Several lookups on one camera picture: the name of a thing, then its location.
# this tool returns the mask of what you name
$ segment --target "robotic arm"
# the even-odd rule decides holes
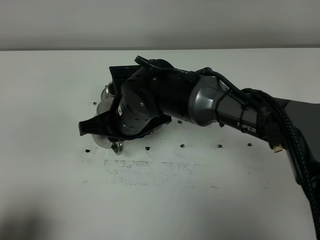
[[[114,147],[142,138],[175,117],[199,126],[218,122],[260,138],[275,153],[287,151],[320,238],[320,104],[239,90],[209,67],[193,72],[162,59],[138,56],[135,61],[139,65],[110,67],[115,98],[108,111],[79,123],[81,136],[104,137]]]

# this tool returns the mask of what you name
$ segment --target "silver metal part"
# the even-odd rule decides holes
[[[108,85],[105,86],[101,93],[101,102],[99,102],[98,106],[96,107],[96,116],[106,111],[109,111],[115,97],[114,86],[113,83],[110,82]],[[104,149],[112,149],[115,154],[121,155],[124,151],[124,142],[117,141],[111,142],[106,136],[100,136],[91,134],[93,141],[99,146]]]

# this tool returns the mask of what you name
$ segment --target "gray wall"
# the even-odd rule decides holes
[[[320,0],[1,0],[0,49],[314,47]]]

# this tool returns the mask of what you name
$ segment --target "white table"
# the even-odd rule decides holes
[[[0,52],[1,219],[37,212],[46,240],[315,239],[286,153],[259,139],[173,119],[117,156],[79,136],[109,66],[136,55],[320,103],[318,48]]]

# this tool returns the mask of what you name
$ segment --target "white tabletop surface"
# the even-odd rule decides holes
[[[37,216],[36,240],[315,239],[286,153],[250,135],[173,119],[120,156],[79,136],[109,66],[136,55],[320,103],[319,48],[0,52],[0,229]]]

